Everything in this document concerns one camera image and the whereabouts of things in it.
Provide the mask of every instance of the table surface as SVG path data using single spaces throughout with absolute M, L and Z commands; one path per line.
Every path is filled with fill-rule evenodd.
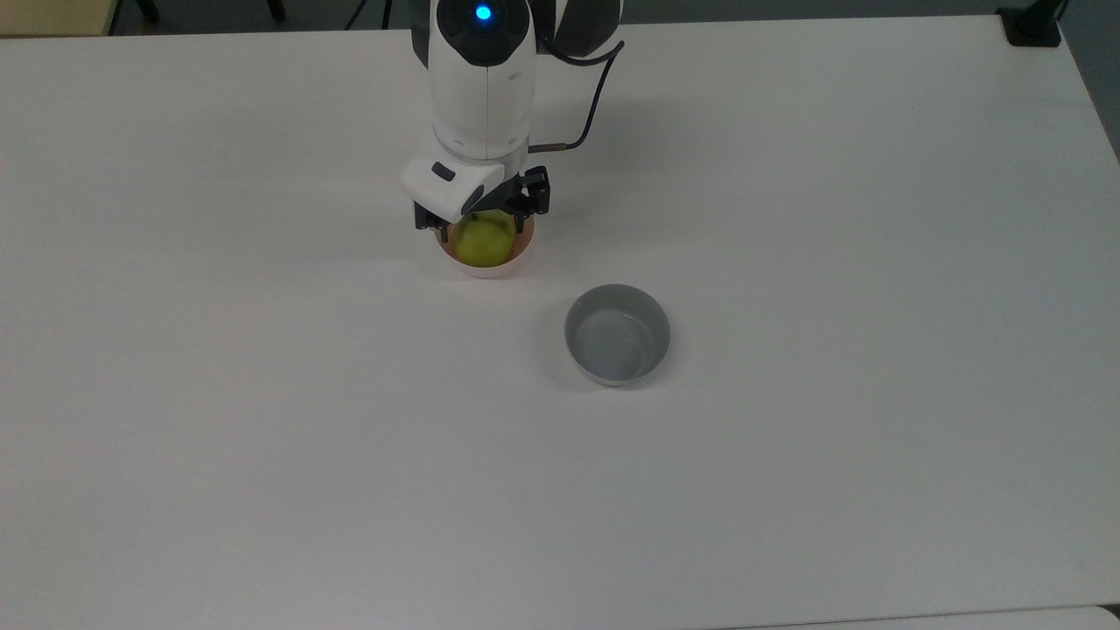
M 0 626 L 1120 601 L 1120 167 L 1067 48 L 622 33 L 497 281 L 412 229 L 405 33 L 0 41 Z M 596 71 L 540 75 L 575 138 Z M 564 351 L 609 281 L 673 324 L 642 387 Z

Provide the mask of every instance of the green apple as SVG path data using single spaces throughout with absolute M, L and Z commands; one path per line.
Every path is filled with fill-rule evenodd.
M 455 257 L 472 267 L 497 267 L 510 258 L 513 217 L 501 210 L 472 212 L 455 225 Z

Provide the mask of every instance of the gray bowl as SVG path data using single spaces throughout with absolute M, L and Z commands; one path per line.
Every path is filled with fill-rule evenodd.
M 650 294 L 628 285 L 604 285 L 571 305 L 563 336 L 588 378 L 618 387 L 648 374 L 665 358 L 669 318 Z

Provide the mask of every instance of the dark floor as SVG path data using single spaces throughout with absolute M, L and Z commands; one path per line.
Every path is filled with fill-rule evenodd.
M 362 0 L 283 0 L 278 22 L 267 0 L 155 0 L 158 25 L 146 24 L 136 0 L 120 0 L 111 35 L 340 30 Z M 354 29 L 408 27 L 408 0 L 366 0 Z M 1029 0 L 626 0 L 627 22 L 678 22 L 884 16 L 991 15 Z M 1062 21 L 1113 150 L 1120 155 L 1120 0 L 1071 0 Z

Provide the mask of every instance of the black table leg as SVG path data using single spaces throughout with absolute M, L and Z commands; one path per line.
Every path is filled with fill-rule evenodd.
M 159 11 L 156 9 L 156 3 L 152 0 L 137 0 L 137 6 L 140 7 L 143 19 L 151 24 L 159 24 Z
M 283 21 L 288 17 L 288 12 L 283 10 L 283 0 L 269 0 L 269 10 L 277 21 Z

